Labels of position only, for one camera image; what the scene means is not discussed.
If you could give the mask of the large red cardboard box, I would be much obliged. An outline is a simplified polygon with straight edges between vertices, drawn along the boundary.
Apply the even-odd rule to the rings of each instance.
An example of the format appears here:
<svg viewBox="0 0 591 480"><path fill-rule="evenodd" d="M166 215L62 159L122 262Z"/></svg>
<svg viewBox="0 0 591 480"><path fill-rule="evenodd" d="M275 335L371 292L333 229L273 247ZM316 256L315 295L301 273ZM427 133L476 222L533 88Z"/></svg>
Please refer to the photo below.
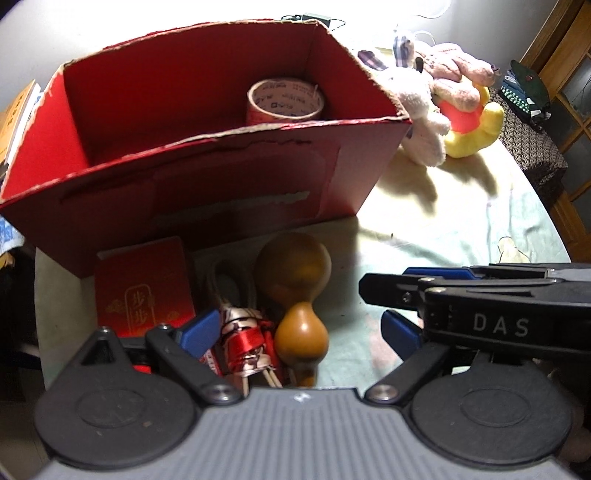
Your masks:
<svg viewBox="0 0 591 480"><path fill-rule="evenodd" d="M246 124L259 81L325 98L318 119ZM103 251L199 246L353 215L411 125L318 23L205 23L61 66L28 122L1 213L78 277Z"/></svg>

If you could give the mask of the blue patterned cloth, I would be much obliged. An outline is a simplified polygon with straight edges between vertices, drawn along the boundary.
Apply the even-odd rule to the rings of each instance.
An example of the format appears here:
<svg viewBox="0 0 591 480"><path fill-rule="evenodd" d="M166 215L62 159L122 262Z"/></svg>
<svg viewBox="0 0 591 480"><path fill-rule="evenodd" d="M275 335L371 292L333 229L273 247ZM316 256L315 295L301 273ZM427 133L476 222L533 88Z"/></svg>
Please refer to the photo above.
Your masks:
<svg viewBox="0 0 591 480"><path fill-rule="evenodd" d="M0 255L25 244L24 236L4 217L0 217Z"/></svg>

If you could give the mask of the brown wooden gourd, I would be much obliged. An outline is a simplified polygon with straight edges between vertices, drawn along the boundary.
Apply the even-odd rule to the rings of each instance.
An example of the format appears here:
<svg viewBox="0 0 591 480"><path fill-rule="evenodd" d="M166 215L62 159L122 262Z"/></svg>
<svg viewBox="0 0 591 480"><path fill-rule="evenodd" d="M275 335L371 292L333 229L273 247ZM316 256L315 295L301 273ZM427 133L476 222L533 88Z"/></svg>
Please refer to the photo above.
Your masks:
<svg viewBox="0 0 591 480"><path fill-rule="evenodd" d="M318 366L329 351L329 332L312 303L332 274L325 245L311 235L287 232L260 250L254 266L259 291L283 309L274 347L297 387L317 384Z"/></svg>

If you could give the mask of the wooden cabinet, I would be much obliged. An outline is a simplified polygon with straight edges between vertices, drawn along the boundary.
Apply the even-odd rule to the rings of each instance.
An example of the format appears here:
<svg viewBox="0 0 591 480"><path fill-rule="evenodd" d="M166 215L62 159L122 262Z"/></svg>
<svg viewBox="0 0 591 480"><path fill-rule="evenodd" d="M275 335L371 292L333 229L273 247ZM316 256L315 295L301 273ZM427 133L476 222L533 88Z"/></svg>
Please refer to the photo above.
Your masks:
<svg viewBox="0 0 591 480"><path fill-rule="evenodd" d="M551 218L575 262L590 260L590 3L558 1L522 57L548 89L546 132L567 162Z"/></svg>

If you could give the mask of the dark patterned cloth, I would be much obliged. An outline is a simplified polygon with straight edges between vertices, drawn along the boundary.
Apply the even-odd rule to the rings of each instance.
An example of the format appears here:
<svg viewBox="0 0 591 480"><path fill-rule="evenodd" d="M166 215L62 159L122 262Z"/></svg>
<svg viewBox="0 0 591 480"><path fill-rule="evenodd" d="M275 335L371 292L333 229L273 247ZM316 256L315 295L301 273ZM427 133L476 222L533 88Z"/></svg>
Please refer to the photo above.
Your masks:
<svg viewBox="0 0 591 480"><path fill-rule="evenodd" d="M505 110L500 141L534 188L546 209L550 209L562 192L562 178L568 165L558 147L545 131L537 132L522 122L498 92L491 100Z"/></svg>

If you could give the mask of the printed packing tape roll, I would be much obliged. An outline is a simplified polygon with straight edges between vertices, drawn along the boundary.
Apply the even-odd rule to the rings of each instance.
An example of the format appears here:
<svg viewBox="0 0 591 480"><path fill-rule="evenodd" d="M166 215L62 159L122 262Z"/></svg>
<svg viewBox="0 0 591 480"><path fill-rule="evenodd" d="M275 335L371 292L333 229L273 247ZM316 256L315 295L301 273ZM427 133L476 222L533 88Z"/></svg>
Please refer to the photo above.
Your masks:
<svg viewBox="0 0 591 480"><path fill-rule="evenodd" d="M259 81L246 98L247 125L311 121L325 108L324 95L317 85L293 78Z"/></svg>

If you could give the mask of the white plush bunny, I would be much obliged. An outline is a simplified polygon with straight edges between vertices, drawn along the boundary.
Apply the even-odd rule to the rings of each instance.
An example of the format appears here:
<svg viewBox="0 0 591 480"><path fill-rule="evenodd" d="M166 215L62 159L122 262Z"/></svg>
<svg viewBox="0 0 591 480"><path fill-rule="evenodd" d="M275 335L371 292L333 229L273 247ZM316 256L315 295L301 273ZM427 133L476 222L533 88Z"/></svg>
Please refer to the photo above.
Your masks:
<svg viewBox="0 0 591 480"><path fill-rule="evenodd" d="M442 165L446 160L444 137L451 122L433 102L433 78L424 71L424 61L415 54L413 41L397 37L392 58L368 49L359 50L356 56L408 113L412 127L402 140L407 156L426 167Z"/></svg>

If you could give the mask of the small red gift box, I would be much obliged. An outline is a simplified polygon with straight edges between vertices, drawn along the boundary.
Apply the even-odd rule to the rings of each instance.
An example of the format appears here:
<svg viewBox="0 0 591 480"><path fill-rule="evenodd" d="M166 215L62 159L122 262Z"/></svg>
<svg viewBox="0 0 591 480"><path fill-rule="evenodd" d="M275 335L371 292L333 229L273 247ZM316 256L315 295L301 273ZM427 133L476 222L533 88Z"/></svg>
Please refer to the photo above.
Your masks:
<svg viewBox="0 0 591 480"><path fill-rule="evenodd" d="M171 237L114 253L94 270L97 323L121 339L159 324L180 327L195 317L188 261Z"/></svg>

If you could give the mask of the yellow and red plush toy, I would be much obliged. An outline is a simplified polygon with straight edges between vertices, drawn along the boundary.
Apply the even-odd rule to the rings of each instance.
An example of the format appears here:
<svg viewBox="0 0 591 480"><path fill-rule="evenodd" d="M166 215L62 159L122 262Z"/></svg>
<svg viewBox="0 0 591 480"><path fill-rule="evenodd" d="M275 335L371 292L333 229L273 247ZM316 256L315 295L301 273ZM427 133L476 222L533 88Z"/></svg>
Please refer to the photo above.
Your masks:
<svg viewBox="0 0 591 480"><path fill-rule="evenodd" d="M465 158L492 145L499 137L505 119L503 107L490 101L486 86L474 84L480 94L478 107L463 112L451 103L441 100L441 112L450 120L451 129L444 137L446 153L453 158Z"/></svg>

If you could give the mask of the pink plush toy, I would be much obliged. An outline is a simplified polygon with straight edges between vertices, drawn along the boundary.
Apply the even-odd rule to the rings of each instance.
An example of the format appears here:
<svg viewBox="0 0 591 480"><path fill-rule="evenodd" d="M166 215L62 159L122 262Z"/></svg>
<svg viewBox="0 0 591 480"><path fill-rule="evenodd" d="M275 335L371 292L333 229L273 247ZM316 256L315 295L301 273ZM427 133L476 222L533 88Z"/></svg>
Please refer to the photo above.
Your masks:
<svg viewBox="0 0 591 480"><path fill-rule="evenodd" d="M431 76L431 92L461 112L473 112L480 105L479 87L492 87L498 68L478 59L454 43L419 48L424 68Z"/></svg>

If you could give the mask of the green and black object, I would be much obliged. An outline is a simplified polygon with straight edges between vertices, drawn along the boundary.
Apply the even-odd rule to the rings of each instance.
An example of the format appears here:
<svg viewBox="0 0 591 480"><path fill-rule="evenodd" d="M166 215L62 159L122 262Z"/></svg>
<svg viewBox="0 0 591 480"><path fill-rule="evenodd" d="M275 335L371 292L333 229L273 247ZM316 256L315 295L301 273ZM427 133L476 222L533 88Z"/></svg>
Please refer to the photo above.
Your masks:
<svg viewBox="0 0 591 480"><path fill-rule="evenodd" d="M516 60L512 60L510 66L498 94L524 124L540 132L551 118L548 90L529 67Z"/></svg>

